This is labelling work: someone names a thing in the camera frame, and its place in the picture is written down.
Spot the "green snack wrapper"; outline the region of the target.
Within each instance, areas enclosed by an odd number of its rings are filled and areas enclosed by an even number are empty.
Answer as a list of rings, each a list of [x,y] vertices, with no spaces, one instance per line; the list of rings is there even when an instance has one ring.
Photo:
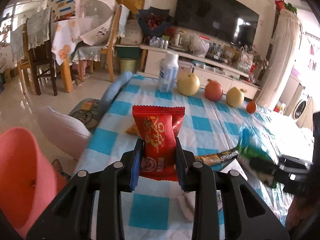
[[[268,129],[244,124],[239,130],[236,146],[238,162],[263,184],[275,188],[274,173],[279,162],[280,152]]]

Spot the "red snack packet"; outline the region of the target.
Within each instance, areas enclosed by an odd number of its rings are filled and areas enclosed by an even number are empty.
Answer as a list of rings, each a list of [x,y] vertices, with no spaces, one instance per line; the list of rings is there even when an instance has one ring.
[[[153,180],[177,181],[176,137],[183,124],[185,108],[134,105],[132,115],[144,141],[140,175]]]

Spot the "gold black candy bar wrapper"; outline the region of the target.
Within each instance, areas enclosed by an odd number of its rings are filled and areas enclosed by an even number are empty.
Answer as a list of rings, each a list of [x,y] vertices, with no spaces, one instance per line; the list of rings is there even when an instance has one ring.
[[[219,165],[225,161],[232,160],[239,155],[239,151],[236,148],[231,150],[223,151],[221,153],[214,153],[202,156],[195,156],[196,161],[200,161],[207,166]]]

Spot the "washing machine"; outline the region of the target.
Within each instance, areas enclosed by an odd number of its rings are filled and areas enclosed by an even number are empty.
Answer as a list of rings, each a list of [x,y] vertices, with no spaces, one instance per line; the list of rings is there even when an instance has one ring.
[[[294,121],[298,121],[300,119],[302,114],[305,112],[309,102],[310,102],[310,96],[308,94],[302,93],[299,96],[291,112],[291,116]]]

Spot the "white stool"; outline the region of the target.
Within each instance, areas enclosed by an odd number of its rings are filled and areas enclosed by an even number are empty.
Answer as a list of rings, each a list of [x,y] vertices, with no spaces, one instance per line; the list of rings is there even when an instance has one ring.
[[[84,124],[49,106],[35,108],[34,114],[44,136],[58,149],[79,160],[90,138],[90,131]]]

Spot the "blue checkered tablecloth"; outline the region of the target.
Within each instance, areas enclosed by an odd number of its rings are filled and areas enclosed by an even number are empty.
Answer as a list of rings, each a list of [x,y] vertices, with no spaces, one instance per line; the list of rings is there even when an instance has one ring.
[[[134,122],[132,106],[182,106],[183,125],[178,135],[182,148],[195,155],[219,153],[237,145],[243,125],[256,127],[270,153],[312,160],[313,136],[289,117],[259,108],[249,114],[245,106],[232,108],[224,101],[212,102],[199,90],[183,96],[176,89],[162,93],[156,79],[135,75],[117,95],[92,135],[77,170],[97,172],[134,149],[137,137],[126,129]],[[192,223],[184,216],[175,181],[139,178],[134,192],[121,195],[126,239],[190,239]]]

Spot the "small yellow pear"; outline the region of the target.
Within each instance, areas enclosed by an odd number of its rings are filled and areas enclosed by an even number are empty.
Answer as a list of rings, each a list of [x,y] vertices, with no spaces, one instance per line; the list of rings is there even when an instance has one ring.
[[[246,89],[231,88],[226,94],[226,103],[233,108],[240,107],[244,102],[245,93],[247,93]]]

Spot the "red apple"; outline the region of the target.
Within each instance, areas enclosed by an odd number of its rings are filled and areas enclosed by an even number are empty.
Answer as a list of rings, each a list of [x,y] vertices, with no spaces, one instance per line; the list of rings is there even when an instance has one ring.
[[[208,79],[208,83],[204,89],[204,96],[213,102],[217,102],[222,98],[223,88],[214,80]]]

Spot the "blue rolled towel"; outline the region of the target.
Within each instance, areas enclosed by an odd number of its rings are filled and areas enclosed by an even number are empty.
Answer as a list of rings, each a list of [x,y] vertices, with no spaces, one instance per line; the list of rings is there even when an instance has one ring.
[[[100,100],[98,107],[99,113],[104,114],[107,112],[121,88],[124,87],[131,80],[131,78],[132,73],[126,71],[108,87]]]

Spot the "white curtain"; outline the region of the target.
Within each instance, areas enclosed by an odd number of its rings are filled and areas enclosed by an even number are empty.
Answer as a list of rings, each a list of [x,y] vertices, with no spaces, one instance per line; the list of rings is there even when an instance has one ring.
[[[281,9],[273,36],[269,68],[264,75],[256,104],[273,110],[284,91],[298,50],[301,22],[291,11]]]

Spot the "white tv cabinet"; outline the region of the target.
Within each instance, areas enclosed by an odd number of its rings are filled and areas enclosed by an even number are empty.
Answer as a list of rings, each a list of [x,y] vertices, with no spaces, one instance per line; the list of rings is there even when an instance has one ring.
[[[166,49],[155,48],[144,44],[140,45],[142,50],[142,58],[139,67],[139,73],[147,77],[158,78],[160,64],[167,54]],[[202,59],[194,55],[177,52],[178,54],[178,75],[183,73],[194,73],[200,80],[200,87],[204,88],[208,80],[217,81],[226,94],[229,89],[236,87],[246,91],[245,97],[253,99],[260,88],[250,82],[244,80],[248,74],[243,73],[233,67],[223,63],[218,63],[209,59]]]

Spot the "green waste bin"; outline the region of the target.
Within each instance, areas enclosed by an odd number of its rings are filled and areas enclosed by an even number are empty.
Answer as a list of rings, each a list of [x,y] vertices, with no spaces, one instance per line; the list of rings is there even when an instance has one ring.
[[[120,58],[120,72],[123,74],[124,72],[136,72],[136,59],[130,59],[130,58]]]

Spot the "light wooden chair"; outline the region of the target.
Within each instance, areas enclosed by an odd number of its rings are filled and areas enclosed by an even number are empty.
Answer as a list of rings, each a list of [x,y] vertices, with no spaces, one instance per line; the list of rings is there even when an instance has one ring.
[[[130,11],[129,9],[120,4],[116,9],[116,13],[112,18],[112,24],[110,34],[107,41],[103,41],[99,45],[80,45],[76,48],[75,53],[72,57],[72,62],[79,65],[81,71],[84,70],[84,61],[90,62],[90,67],[93,68],[93,62],[100,61],[101,55],[106,55],[106,63],[108,66],[108,73],[110,81],[114,81],[114,70],[113,70],[113,51],[118,38],[125,37],[125,26]]]

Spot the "dark wooden chair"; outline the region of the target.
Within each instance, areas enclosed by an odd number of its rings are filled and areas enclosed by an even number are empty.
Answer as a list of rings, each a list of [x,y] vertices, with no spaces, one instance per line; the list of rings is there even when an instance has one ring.
[[[52,9],[46,7],[26,20],[27,52],[36,95],[41,95],[40,79],[49,78],[57,96],[56,70],[52,53]]]

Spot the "mesh food cover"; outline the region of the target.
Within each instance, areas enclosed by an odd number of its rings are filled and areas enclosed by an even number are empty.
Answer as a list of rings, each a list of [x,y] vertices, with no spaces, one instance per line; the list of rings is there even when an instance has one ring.
[[[75,0],[75,21],[85,44],[96,46],[108,40],[116,9],[116,0]]]

